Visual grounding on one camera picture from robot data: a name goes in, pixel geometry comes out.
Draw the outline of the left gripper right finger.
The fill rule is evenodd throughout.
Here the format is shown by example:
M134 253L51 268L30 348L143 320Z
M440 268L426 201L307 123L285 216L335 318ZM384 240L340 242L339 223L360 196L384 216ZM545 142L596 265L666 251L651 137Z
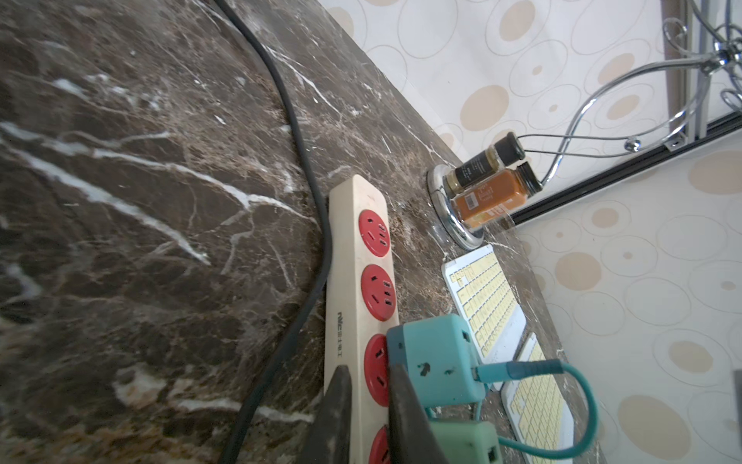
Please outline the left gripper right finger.
M390 367L388 442L392 463L448 463L402 365Z

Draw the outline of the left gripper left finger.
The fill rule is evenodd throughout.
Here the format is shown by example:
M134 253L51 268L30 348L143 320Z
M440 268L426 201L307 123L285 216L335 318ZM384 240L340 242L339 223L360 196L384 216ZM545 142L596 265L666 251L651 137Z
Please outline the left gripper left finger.
M299 464L350 462L353 385L349 367L338 365L308 431Z

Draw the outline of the light green charger plug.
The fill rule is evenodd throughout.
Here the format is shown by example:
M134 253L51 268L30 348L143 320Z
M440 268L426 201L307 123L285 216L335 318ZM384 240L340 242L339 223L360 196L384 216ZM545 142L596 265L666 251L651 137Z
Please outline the light green charger plug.
M502 463L499 435L488 421L434 419L432 433L449 463Z

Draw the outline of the beige red power strip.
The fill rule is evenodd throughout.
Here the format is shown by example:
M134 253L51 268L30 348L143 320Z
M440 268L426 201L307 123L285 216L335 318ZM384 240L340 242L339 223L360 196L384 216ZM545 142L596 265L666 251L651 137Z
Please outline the beige red power strip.
M332 266L327 282L325 378L351 378L350 462L388 463L388 346L399 323L384 195L354 175L330 191Z

